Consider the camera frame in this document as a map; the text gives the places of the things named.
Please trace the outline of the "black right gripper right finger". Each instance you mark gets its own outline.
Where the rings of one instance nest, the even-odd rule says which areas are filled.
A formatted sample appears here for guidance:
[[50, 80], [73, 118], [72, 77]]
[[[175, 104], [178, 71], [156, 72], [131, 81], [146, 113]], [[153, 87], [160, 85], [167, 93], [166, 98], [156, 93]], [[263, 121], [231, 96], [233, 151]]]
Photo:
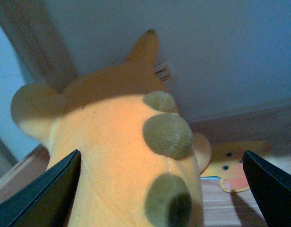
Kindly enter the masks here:
[[269, 227], [291, 227], [291, 175], [254, 152], [245, 151], [243, 170]]

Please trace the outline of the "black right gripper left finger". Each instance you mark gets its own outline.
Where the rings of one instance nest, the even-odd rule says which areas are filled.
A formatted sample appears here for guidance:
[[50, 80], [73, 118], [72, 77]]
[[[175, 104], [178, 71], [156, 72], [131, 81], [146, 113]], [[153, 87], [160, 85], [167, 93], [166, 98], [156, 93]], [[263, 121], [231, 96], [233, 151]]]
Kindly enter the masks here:
[[62, 227], [74, 199], [81, 155], [71, 152], [0, 204], [0, 227]]

